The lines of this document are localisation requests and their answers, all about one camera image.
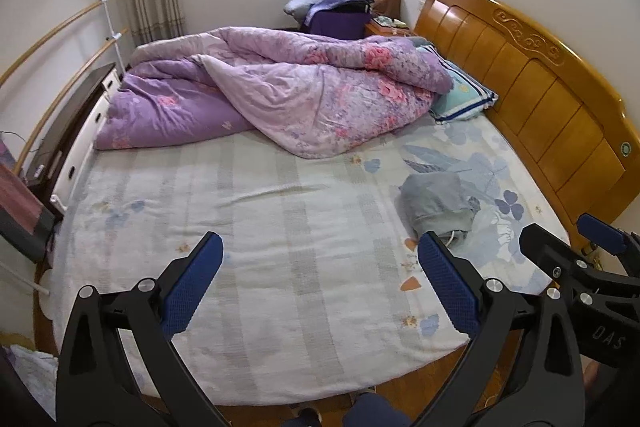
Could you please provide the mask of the purple cloth covered box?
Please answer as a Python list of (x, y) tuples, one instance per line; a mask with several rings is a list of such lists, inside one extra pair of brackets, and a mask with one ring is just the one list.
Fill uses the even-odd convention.
[(359, 40), (371, 20), (373, 0), (322, 0), (307, 12), (303, 25), (310, 34)]

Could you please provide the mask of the teal striped pillow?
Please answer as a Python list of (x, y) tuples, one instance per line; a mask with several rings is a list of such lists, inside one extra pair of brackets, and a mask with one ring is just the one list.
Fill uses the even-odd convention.
[(435, 57), (452, 81), (452, 89), (447, 94), (439, 95), (430, 109), (434, 121), (442, 124), (468, 120), (480, 115), (498, 102), (499, 95), (495, 91), (485, 87), (459, 66), (443, 58), (437, 52), (434, 43), (423, 37), (410, 37), (409, 40), (418, 50)]

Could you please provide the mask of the wooden nightstand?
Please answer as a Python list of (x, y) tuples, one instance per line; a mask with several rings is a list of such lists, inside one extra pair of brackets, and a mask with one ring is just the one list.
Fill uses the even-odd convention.
[(373, 0), (371, 19), (364, 26), (364, 35), (385, 37), (411, 37), (413, 32), (401, 18), (402, 0)]

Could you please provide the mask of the pink purple floral quilt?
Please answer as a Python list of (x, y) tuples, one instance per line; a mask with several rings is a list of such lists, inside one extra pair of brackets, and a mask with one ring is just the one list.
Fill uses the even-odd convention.
[(454, 87), (408, 38), (223, 27), (134, 50), (94, 145), (165, 147), (256, 129), (306, 159), (411, 124)]

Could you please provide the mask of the white dresser dark top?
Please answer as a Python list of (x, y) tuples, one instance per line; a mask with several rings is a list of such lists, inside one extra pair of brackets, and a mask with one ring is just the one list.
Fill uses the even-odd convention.
[(114, 63), (93, 69), (66, 96), (37, 142), (25, 181), (55, 216), (64, 216), (70, 205), (93, 141), (104, 125), (111, 97), (119, 87)]

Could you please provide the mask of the grey hooded sweatshirt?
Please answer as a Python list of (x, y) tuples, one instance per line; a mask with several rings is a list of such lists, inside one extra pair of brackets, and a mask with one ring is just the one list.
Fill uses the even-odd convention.
[(399, 191), (414, 237), (433, 232), (447, 247), (464, 242), (480, 211), (480, 201), (465, 192), (460, 176), (453, 172), (410, 174)]

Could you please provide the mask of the dark red framed board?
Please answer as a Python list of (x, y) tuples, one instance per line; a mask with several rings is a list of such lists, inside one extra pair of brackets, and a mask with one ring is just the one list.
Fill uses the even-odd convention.
[(31, 262), (47, 256), (55, 217), (15, 174), (1, 166), (1, 235)]

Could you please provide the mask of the lower wooden wall rail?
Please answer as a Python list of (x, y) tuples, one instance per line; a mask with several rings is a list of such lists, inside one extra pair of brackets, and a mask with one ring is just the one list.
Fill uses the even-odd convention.
[(129, 28), (128, 27), (124, 27), (124, 28), (122, 28), (121, 31), (116, 32), (116, 34), (112, 35), (111, 38), (109, 38), (107, 40), (107, 42), (104, 43), (104, 45), (101, 46), (96, 51), (96, 53), (93, 53), (88, 58), (87, 62), (82, 64), (81, 68), (78, 69), (77, 72), (75, 72), (75, 74), (72, 76), (72, 78), (70, 78), (70, 80), (68, 80), (64, 84), (64, 87), (60, 91), (58, 91), (58, 94), (56, 95), (56, 97), (53, 99), (51, 104), (44, 111), (44, 113), (42, 114), (40, 119), (37, 121), (37, 124), (35, 124), (34, 129), (32, 129), (32, 133), (26, 139), (25, 144), (24, 144), (24, 146), (23, 146), (23, 148), (21, 150), (21, 154), (20, 154), (20, 156), (17, 157), (16, 163), (15, 163), (13, 169), (12, 169), (12, 172), (15, 174), (15, 176), (18, 176), (20, 174), (20, 172), (22, 170), (22, 167), (24, 166), (25, 161), (27, 159), (27, 156), (34, 149), (34, 145), (35, 145), (35, 142), (36, 142), (36, 140), (38, 138), (38, 135), (40, 135), (40, 133), (41, 133), (42, 129), (44, 128), (44, 126), (47, 124), (47, 122), (50, 120), (52, 115), (58, 109), (58, 106), (60, 106), (60, 104), (64, 101), (64, 98), (66, 98), (66, 96), (70, 93), (70, 91), (72, 91), (75, 88), (76, 83), (78, 83), (78, 81), (81, 80), (82, 77), (84, 77), (85, 73), (88, 72), (88, 70), (93, 66), (93, 64), (97, 60), (99, 60), (99, 58), (107, 50), (111, 49), (112, 46), (116, 46), (116, 44), (119, 42), (119, 40), (124, 35), (127, 35), (128, 32), (129, 32)]

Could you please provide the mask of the wooden wall rail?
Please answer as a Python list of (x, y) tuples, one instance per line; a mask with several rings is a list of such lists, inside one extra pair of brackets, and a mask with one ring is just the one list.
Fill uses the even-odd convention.
[(85, 8), (74, 13), (70, 17), (67, 17), (66, 20), (62, 20), (61, 23), (58, 23), (56, 26), (54, 26), (51, 30), (49, 30), (46, 34), (39, 38), (34, 44), (32, 44), (25, 52), (17, 57), (17, 59), (8, 67), (8, 69), (0, 77), (0, 87), (3, 87), (3, 85), (11, 78), (14, 72), (16, 72), (17, 69), (19, 69), (29, 59), (29, 57), (31, 57), (32, 54), (36, 53), (53, 37), (57, 36), (61, 31), (63, 31), (67, 27), (70, 27), (71, 24), (76, 23), (78, 20), (90, 14), (97, 8), (104, 8), (104, 6), (109, 1), (111, 0), (96, 0)]
[(40, 119), (37, 121), (37, 124), (35, 124), (34, 129), (32, 129), (32, 133), (26, 139), (25, 144), (24, 144), (24, 146), (23, 146), (23, 148), (21, 150), (21, 154), (20, 154), (20, 156), (17, 157), (16, 163), (15, 163), (13, 169), (12, 169), (12, 172), (15, 174), (15, 176), (18, 176), (20, 174), (20, 172), (22, 170), (22, 167), (24, 166), (25, 161), (27, 159), (27, 156), (34, 149), (34, 145), (35, 145), (35, 142), (36, 142), (36, 140), (38, 138), (38, 135), (40, 135), (40, 133), (41, 133), (42, 129), (44, 128), (44, 126), (47, 124), (47, 122), (50, 120), (52, 115), (58, 109), (58, 106), (60, 106), (60, 104), (64, 101), (64, 98), (66, 98), (66, 96), (70, 93), (70, 91), (72, 91), (75, 88), (76, 83), (78, 83), (78, 81), (81, 80), (82, 77), (84, 77), (85, 73), (88, 72), (88, 70), (93, 66), (93, 64), (97, 60), (99, 60), (99, 58), (107, 50), (111, 49), (112, 46), (116, 46), (116, 44), (119, 42), (119, 40), (124, 35), (127, 35), (128, 32), (129, 32), (129, 28), (128, 27), (124, 27), (124, 28), (122, 28), (121, 31), (116, 32), (116, 34), (112, 35), (111, 38), (109, 38), (107, 40), (107, 42), (104, 43), (104, 45), (101, 46), (96, 51), (96, 53), (93, 53), (88, 58), (87, 62), (82, 64), (81, 68), (78, 69), (77, 72), (75, 72), (75, 74), (72, 76), (72, 78), (70, 78), (70, 80), (68, 80), (64, 84), (64, 87), (60, 91), (58, 91), (58, 94), (56, 95), (56, 97), (53, 99), (51, 104), (44, 111), (44, 113), (42, 114)]

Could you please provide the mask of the white patterned bed sheet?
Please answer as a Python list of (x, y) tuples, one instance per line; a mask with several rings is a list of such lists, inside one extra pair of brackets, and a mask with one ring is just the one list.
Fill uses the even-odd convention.
[(213, 403), (311, 401), (404, 376), (466, 343), (400, 203), (405, 179), (432, 171), (459, 176), (475, 212), (454, 253), (514, 291), (542, 291), (548, 277), (518, 236), (532, 222), (564, 230), (487, 118), (424, 117), (321, 160), (249, 131), (89, 158), (54, 251), (54, 335), (82, 286), (126, 291), (212, 231), (224, 263), (174, 343)]

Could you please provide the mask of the upper wooden wall rail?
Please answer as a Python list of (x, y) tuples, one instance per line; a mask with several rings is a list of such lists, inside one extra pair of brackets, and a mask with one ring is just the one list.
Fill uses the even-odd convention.
[(58, 23), (56, 26), (54, 26), (51, 30), (49, 30), (46, 34), (39, 38), (34, 44), (32, 44), (25, 52), (17, 57), (17, 59), (8, 67), (8, 69), (0, 77), (0, 87), (3, 87), (3, 85), (11, 78), (14, 72), (16, 72), (17, 69), (19, 69), (29, 59), (29, 57), (31, 57), (32, 54), (36, 53), (53, 37), (57, 36), (61, 31), (63, 31), (67, 27), (70, 27), (71, 24), (76, 23), (78, 20), (90, 14), (97, 8), (104, 8), (104, 6), (109, 1), (111, 0), (96, 0), (85, 8), (74, 13), (70, 17), (67, 17), (66, 20), (62, 20), (61, 23)]

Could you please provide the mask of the wooden headboard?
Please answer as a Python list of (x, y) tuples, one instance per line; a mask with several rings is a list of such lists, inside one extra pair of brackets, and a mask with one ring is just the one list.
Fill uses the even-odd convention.
[(600, 72), (496, 0), (425, 0), (417, 35), (498, 94), (486, 115), (577, 249), (583, 213), (613, 223), (639, 194), (639, 132)]

